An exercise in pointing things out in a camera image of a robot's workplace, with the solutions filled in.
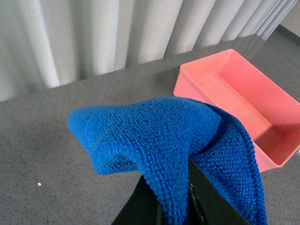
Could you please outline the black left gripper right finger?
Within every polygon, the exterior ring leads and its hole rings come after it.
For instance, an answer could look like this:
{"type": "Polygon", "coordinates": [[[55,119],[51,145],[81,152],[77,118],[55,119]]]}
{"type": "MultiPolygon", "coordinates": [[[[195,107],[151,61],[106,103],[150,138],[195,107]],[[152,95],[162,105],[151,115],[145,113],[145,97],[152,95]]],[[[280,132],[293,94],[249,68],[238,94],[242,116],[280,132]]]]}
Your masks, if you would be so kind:
{"type": "Polygon", "coordinates": [[[192,225],[250,224],[188,159],[189,221],[192,225]]]}

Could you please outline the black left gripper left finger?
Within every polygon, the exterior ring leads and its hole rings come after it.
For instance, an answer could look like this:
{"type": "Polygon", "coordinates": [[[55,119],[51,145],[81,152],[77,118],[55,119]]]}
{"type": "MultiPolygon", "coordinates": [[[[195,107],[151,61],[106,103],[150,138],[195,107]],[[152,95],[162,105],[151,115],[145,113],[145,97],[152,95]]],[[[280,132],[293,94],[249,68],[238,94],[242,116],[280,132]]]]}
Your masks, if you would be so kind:
{"type": "Polygon", "coordinates": [[[113,225],[160,225],[162,206],[141,176],[131,197],[112,222],[113,225]]]}

